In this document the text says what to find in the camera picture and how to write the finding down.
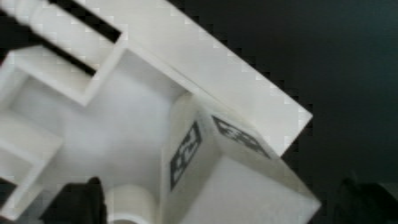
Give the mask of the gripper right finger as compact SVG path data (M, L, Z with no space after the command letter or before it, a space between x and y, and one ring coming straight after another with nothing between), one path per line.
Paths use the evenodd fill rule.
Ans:
M398 224L398 183L344 179L333 224Z

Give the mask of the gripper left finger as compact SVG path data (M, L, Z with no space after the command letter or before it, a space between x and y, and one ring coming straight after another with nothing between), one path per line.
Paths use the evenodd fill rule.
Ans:
M107 224L107 205L102 180L68 183L52 200L40 220L45 224Z

